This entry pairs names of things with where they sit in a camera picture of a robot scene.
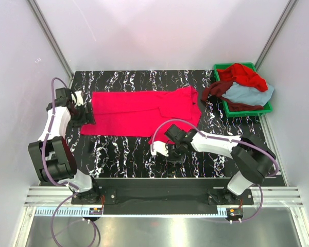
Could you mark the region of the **aluminium corner post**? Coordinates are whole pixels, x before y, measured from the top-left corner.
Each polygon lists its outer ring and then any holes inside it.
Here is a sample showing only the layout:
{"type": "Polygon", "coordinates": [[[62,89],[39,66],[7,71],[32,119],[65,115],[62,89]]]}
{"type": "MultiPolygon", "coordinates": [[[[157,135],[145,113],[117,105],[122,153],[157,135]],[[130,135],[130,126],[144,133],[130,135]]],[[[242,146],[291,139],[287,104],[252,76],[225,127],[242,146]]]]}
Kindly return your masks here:
{"type": "Polygon", "coordinates": [[[271,48],[273,47],[276,39],[278,38],[280,32],[282,31],[284,25],[287,23],[290,15],[292,14],[294,8],[296,7],[298,0],[289,0],[284,7],[279,19],[277,20],[267,42],[265,43],[256,63],[255,68],[259,70],[266,59],[267,55],[269,54],[271,48]]]}
{"type": "Polygon", "coordinates": [[[35,0],[26,0],[28,6],[30,7],[32,13],[34,14],[35,18],[37,19],[37,22],[39,23],[44,35],[46,36],[52,50],[54,51],[57,59],[59,60],[60,64],[62,65],[65,73],[67,76],[71,79],[74,75],[74,72],[72,71],[71,67],[69,66],[67,59],[65,58],[61,48],[59,47],[58,42],[56,41],[53,32],[50,29],[50,26],[40,9],[37,1],[35,0]]]}

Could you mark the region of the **pink t shirt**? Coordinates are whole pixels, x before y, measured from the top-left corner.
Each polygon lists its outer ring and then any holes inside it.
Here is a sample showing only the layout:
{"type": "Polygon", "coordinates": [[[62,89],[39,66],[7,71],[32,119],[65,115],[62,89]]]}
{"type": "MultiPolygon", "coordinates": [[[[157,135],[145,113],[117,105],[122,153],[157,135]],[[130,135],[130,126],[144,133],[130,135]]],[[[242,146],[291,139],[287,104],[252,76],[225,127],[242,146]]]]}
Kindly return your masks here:
{"type": "Polygon", "coordinates": [[[95,124],[84,125],[82,135],[149,137],[166,143],[164,133],[172,124],[187,132],[201,117],[192,86],[171,92],[93,92],[91,104],[95,124]]]}

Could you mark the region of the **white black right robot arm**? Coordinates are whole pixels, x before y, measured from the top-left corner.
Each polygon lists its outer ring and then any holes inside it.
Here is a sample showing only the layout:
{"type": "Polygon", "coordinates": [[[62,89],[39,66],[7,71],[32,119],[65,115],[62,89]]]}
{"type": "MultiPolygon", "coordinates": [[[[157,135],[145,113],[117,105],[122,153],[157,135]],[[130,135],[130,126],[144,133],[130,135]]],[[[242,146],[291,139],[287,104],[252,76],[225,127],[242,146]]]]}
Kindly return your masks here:
{"type": "Polygon", "coordinates": [[[223,136],[198,129],[186,132],[173,124],[165,136],[174,143],[166,148],[171,161],[182,161],[189,151],[214,153],[234,160],[238,172],[223,189],[208,191],[210,204],[238,204],[246,189],[262,185],[266,177],[276,175],[279,170],[276,155],[255,135],[223,136]]]}

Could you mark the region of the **left aluminium corner post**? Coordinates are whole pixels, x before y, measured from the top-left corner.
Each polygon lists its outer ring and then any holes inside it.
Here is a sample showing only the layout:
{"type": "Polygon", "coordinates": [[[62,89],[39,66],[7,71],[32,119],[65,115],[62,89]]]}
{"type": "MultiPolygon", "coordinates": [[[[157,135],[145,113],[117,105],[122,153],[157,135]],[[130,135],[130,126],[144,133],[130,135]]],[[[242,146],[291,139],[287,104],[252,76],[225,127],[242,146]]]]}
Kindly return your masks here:
{"type": "Polygon", "coordinates": [[[50,26],[40,9],[37,1],[35,0],[26,0],[28,6],[30,7],[32,13],[34,14],[35,18],[37,19],[37,22],[39,23],[44,35],[46,36],[52,50],[54,51],[57,59],[59,60],[60,64],[62,65],[65,73],[67,76],[71,79],[74,75],[74,72],[72,71],[71,67],[69,66],[67,59],[65,58],[61,48],[59,47],[58,42],[56,41],[53,32],[50,29],[50,26]]]}

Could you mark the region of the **light blue t shirt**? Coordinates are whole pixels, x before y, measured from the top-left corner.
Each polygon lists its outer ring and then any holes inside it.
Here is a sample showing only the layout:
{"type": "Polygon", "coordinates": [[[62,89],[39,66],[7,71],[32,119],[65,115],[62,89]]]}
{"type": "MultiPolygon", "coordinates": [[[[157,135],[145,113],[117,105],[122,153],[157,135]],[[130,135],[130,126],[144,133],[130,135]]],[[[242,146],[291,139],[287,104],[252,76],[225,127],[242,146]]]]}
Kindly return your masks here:
{"type": "Polygon", "coordinates": [[[267,85],[268,89],[264,92],[254,87],[247,87],[233,82],[232,86],[222,95],[232,103],[242,103],[246,105],[264,106],[272,97],[274,87],[267,85]]]}

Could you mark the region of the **red t shirt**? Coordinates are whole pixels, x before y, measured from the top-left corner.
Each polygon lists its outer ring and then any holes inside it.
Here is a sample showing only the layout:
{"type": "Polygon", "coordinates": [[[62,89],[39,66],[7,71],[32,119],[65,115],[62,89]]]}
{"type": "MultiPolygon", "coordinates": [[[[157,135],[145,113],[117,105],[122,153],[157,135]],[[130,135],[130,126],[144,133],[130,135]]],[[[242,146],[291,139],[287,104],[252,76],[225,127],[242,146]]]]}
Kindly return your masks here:
{"type": "Polygon", "coordinates": [[[266,81],[253,69],[243,64],[234,63],[225,69],[218,69],[217,71],[221,81],[233,81],[242,86],[253,87],[260,92],[268,90],[266,81]]]}

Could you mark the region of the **orange connector board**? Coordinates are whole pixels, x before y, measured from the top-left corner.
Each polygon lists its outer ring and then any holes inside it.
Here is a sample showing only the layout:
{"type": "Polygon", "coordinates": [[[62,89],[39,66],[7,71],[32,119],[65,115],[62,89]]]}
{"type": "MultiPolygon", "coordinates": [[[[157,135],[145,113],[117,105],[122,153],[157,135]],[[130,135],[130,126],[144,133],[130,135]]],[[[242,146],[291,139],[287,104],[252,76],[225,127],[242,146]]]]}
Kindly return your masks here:
{"type": "Polygon", "coordinates": [[[102,207],[90,207],[89,215],[102,215],[103,208],[102,207]]]}
{"type": "Polygon", "coordinates": [[[231,208],[228,209],[228,216],[229,217],[237,217],[237,218],[242,218],[244,211],[242,208],[231,208]]]}

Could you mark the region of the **left orange connector board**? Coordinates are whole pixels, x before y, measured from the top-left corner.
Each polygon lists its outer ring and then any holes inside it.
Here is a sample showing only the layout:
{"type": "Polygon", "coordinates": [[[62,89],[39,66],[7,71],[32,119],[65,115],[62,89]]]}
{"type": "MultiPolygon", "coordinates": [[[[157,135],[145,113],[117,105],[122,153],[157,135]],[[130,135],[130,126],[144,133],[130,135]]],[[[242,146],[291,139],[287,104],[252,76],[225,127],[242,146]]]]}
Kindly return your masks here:
{"type": "Polygon", "coordinates": [[[102,215],[103,208],[102,207],[90,207],[89,215],[102,215]]]}

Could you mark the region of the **right aluminium corner post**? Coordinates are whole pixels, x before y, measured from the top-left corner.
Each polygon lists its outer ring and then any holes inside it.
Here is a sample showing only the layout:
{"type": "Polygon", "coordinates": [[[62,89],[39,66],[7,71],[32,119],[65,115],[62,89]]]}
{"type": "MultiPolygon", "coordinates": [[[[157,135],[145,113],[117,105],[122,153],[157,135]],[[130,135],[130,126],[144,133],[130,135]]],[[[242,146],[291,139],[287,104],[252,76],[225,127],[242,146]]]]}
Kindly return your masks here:
{"type": "Polygon", "coordinates": [[[273,47],[276,39],[278,38],[280,32],[282,31],[284,25],[287,23],[290,15],[292,14],[294,8],[296,7],[298,0],[289,0],[284,7],[279,19],[277,20],[267,42],[265,43],[256,63],[255,68],[259,70],[266,59],[267,55],[269,54],[271,48],[273,47]]]}

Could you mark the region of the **right orange connector board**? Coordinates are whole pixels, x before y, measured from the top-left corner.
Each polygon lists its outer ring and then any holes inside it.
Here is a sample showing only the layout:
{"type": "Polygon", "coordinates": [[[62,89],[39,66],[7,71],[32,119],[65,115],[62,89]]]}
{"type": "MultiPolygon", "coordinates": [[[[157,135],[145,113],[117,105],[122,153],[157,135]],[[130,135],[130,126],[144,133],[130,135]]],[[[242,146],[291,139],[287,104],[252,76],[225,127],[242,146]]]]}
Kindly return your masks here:
{"type": "Polygon", "coordinates": [[[228,209],[228,216],[229,217],[237,217],[237,218],[242,218],[244,211],[242,208],[231,208],[228,209]]]}

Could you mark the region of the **green plastic bin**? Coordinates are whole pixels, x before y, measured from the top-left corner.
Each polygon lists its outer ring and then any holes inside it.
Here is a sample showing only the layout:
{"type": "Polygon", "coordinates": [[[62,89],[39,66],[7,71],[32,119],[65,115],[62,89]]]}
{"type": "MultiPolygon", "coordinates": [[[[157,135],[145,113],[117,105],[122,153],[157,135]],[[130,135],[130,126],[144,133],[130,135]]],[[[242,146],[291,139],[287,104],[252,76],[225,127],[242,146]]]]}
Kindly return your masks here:
{"type": "MultiPolygon", "coordinates": [[[[213,65],[214,76],[216,81],[220,80],[220,75],[218,73],[219,69],[226,69],[231,66],[232,63],[217,63],[213,65]]],[[[226,101],[222,100],[224,111],[227,118],[233,117],[247,117],[247,116],[263,116],[267,113],[271,113],[273,111],[273,106],[271,105],[270,101],[267,102],[262,110],[254,110],[254,111],[230,111],[229,105],[226,101]]]]}

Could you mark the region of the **aluminium front frame rail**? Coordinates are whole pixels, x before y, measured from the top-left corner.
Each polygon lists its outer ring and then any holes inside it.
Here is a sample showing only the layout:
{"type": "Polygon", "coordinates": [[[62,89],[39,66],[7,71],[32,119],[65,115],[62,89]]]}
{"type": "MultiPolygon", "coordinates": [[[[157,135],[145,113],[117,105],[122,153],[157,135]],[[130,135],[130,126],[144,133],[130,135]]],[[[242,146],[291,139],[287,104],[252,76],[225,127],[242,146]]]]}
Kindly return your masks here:
{"type": "MultiPolygon", "coordinates": [[[[261,200],[261,192],[258,187],[251,187],[240,196],[234,196],[223,187],[106,187],[99,190],[100,195],[104,197],[104,205],[117,205],[132,200],[145,202],[192,201],[210,205],[238,205],[242,199],[243,205],[248,206],[260,203],[261,200]]],[[[30,187],[24,205],[55,206],[70,195],[72,195],[72,191],[68,188],[30,187]]],[[[68,203],[89,205],[101,202],[100,196],[95,196],[94,199],[82,199],[81,197],[74,196],[69,199],[68,203]]],[[[295,187],[262,187],[262,197],[265,207],[303,206],[298,189],[295,187]]]]}

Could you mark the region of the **maroon t shirt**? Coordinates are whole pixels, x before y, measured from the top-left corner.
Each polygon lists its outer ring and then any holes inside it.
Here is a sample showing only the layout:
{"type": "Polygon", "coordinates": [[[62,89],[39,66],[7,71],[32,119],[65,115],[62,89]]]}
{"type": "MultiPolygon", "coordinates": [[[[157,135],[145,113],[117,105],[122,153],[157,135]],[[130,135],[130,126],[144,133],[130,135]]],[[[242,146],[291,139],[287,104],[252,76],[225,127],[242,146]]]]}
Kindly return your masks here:
{"type": "Polygon", "coordinates": [[[232,81],[218,81],[206,87],[201,94],[201,101],[206,101],[209,95],[214,95],[217,98],[224,100],[228,103],[230,111],[254,111],[262,110],[261,105],[247,105],[243,103],[234,103],[229,99],[223,97],[223,94],[233,85],[232,81]]]}

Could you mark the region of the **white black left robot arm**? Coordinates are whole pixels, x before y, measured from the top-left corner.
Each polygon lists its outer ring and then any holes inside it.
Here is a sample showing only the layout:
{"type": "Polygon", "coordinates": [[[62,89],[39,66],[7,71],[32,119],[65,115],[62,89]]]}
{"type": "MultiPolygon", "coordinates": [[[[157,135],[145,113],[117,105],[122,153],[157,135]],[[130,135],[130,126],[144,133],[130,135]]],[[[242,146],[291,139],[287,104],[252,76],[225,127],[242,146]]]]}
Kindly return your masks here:
{"type": "Polygon", "coordinates": [[[100,199],[95,179],[77,168],[77,162],[66,143],[68,128],[94,124],[93,109],[84,102],[82,91],[56,89],[46,108],[45,129],[36,142],[28,145],[28,152],[37,177],[42,184],[67,186],[75,198],[83,203],[100,199]]]}

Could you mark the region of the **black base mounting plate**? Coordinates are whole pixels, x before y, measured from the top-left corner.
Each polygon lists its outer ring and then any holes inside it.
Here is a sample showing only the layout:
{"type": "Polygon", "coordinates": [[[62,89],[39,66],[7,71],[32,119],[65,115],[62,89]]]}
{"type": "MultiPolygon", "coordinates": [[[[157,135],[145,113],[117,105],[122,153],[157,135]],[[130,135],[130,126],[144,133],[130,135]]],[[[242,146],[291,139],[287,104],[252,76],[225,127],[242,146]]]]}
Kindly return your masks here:
{"type": "Polygon", "coordinates": [[[229,192],[230,180],[227,178],[98,178],[95,182],[109,205],[169,201],[193,201],[210,205],[254,203],[248,187],[239,196],[229,192]]]}

